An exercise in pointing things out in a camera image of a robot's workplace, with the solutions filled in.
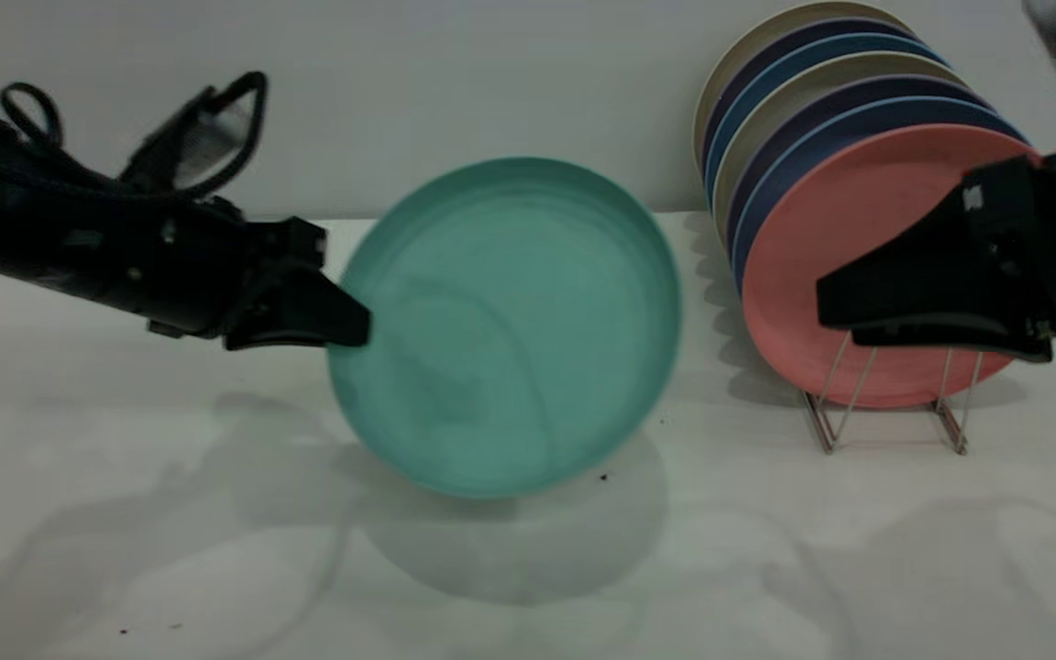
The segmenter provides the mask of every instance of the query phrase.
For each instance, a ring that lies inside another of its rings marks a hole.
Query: green plate
[[[344,416],[382,460],[454,496],[518,496],[595,467],[675,363],[661,231],[572,164],[505,158],[423,185],[340,285],[373,312],[367,346],[328,350]]]

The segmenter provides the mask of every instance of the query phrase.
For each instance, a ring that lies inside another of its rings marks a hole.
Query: pink plate
[[[992,130],[926,125],[864,139],[818,164],[785,193],[752,243],[742,300],[757,350],[797,388],[822,392],[845,334],[817,324],[817,279],[898,237],[965,171],[1022,154],[1032,148]],[[847,347],[830,399],[850,401],[869,352]],[[880,350],[857,404],[935,400],[946,358],[944,350]],[[980,379],[1010,362],[985,354]],[[974,366],[975,352],[956,352],[947,394],[972,384]]]

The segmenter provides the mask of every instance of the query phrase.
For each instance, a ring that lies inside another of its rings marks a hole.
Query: white wall
[[[364,216],[449,168],[573,159],[698,208],[693,108],[722,51],[789,0],[0,0],[0,87],[54,93],[71,151],[120,170],[205,84],[260,68],[267,134],[229,195]],[[889,0],[1042,149],[1056,74],[1019,0]]]

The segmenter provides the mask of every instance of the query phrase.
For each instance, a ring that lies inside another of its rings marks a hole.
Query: white tabletop
[[[0,277],[0,660],[1056,659],[1056,362],[826,456],[752,350],[703,213],[671,388],[520,502],[360,448],[320,351],[226,354]],[[326,223],[344,264],[367,221]]]

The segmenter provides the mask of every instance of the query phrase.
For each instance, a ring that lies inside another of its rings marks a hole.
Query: plate
[[[844,333],[817,325],[816,281],[898,237],[960,184],[964,171],[1032,148],[968,126],[917,126],[863,139],[813,168],[785,193],[752,243],[742,301],[760,354],[797,388],[819,393]],[[957,351],[947,393],[972,384],[976,353]],[[830,399],[848,402],[869,350],[847,346]],[[944,350],[879,350],[857,404],[921,406],[935,400]],[[981,379],[1008,357],[985,354]]]
[[[821,41],[809,43],[809,45],[802,46],[802,49],[785,55],[784,58],[777,59],[775,63],[763,70],[757,78],[747,84],[744,91],[736,97],[736,101],[724,112],[724,118],[716,129],[704,166],[708,208],[715,208],[712,204],[713,195],[715,195],[712,184],[715,184],[720,159],[722,159],[728,145],[733,140],[740,125],[744,124],[752,110],[760,105],[760,100],[766,100],[768,94],[792,80],[793,76],[809,70],[810,67],[816,67],[827,59],[840,58],[843,55],[870,51],[910,53],[943,63],[939,55],[936,55],[921,42],[887,34],[843,34],[838,37],[823,38]]]
[[[453,496],[539,491],[629,438],[675,363],[678,275],[653,216],[595,172],[475,164],[382,218],[341,287],[373,312],[331,346],[370,450]]]
[[[724,210],[724,213],[716,213],[720,243],[727,245],[731,241],[725,237],[724,225],[734,186],[740,175],[744,174],[747,164],[751,162],[755,151],[772,136],[775,130],[788,121],[789,117],[813,100],[821,99],[822,96],[851,82],[884,75],[905,74],[926,75],[963,84],[956,74],[942,63],[918,55],[856,53],[812,67],[768,94],[767,99],[760,101],[760,105],[749,114],[744,124],[736,130],[736,136],[719,162],[716,181],[712,187],[715,189],[713,199],[717,200],[716,206]]]
[[[736,238],[731,250],[731,263],[740,291],[744,289],[744,267],[752,241],[760,232],[763,221],[772,212],[776,202],[780,201],[793,184],[827,157],[863,139],[908,126],[940,124],[977,126],[1019,142],[1024,140],[1021,133],[992,110],[980,108],[973,101],[943,99],[939,96],[875,100],[830,118],[776,156],[772,167],[763,172],[752,188],[741,212],[733,219],[736,223]]]
[[[784,37],[770,43],[767,49],[755,54],[719,93],[718,99],[712,105],[712,113],[708,116],[708,126],[703,133],[704,143],[703,148],[701,148],[703,154],[701,155],[706,157],[708,151],[712,149],[712,145],[708,142],[709,136],[716,134],[716,129],[719,129],[719,122],[724,118],[727,109],[733,105],[736,96],[744,91],[747,84],[755,79],[755,76],[760,75],[760,72],[771,67],[777,59],[784,58],[785,55],[800,49],[800,46],[821,41],[823,38],[838,37],[843,34],[889,34],[893,37],[912,38],[910,33],[900,29],[900,26],[871,18],[830,18],[830,20],[808,24],[785,34]],[[703,171],[703,166],[704,164],[700,162],[700,172]]]
[[[823,96],[822,99],[814,100],[808,108],[802,109],[802,112],[797,113],[796,116],[785,121],[759,147],[757,153],[754,154],[754,157],[747,165],[744,172],[742,172],[736,189],[734,189],[734,192],[731,193],[729,200],[725,202],[727,205],[719,206],[717,214],[721,219],[725,219],[725,245],[729,247],[728,253],[731,254],[730,247],[733,245],[734,239],[736,239],[736,229],[739,225],[737,221],[742,209],[744,209],[744,204],[751,196],[752,191],[757,187],[757,184],[762,180],[762,176],[766,175],[766,172],[780,157],[780,154],[787,153],[802,137],[808,135],[813,129],[817,129],[817,127],[832,120],[835,116],[850,113],[852,110],[860,108],[870,108],[878,100],[905,99],[905,97],[914,96],[964,100],[967,103],[988,110],[989,113],[995,114],[993,107],[986,103],[984,99],[981,99],[980,96],[977,96],[976,93],[972,92],[970,89],[943,79],[927,78],[927,76],[881,76],[881,78],[861,80]],[[897,118],[900,126],[919,124],[917,120],[920,120],[923,116],[930,116],[923,114],[912,115],[910,113],[913,111],[907,105],[891,106],[891,110],[883,110],[883,112],[898,112],[899,115],[892,118]],[[929,124],[943,124],[943,121],[930,121]],[[824,149],[827,147],[823,143],[823,146],[818,148]],[[837,149],[829,151],[825,155],[834,153],[834,151],[837,151]],[[821,159],[814,159],[812,163],[821,163]]]
[[[812,24],[812,22],[824,21],[826,18],[842,17],[863,17],[876,18],[880,21],[898,25],[902,30],[910,32],[908,26],[898,18],[887,12],[876,7],[867,7],[862,3],[811,3],[800,7],[787,10],[776,16],[763,21],[762,24],[755,25],[744,37],[738,38],[736,43],[724,53],[724,56],[716,62],[712,74],[704,80],[703,91],[699,93],[699,105],[696,108],[695,127],[692,130],[692,147],[695,150],[695,163],[703,163],[703,136],[708,126],[708,116],[715,108],[715,101],[719,97],[728,81],[736,75],[736,72],[749,61],[752,56],[763,50],[768,43],[774,42],[780,35],[799,29],[802,25]]]

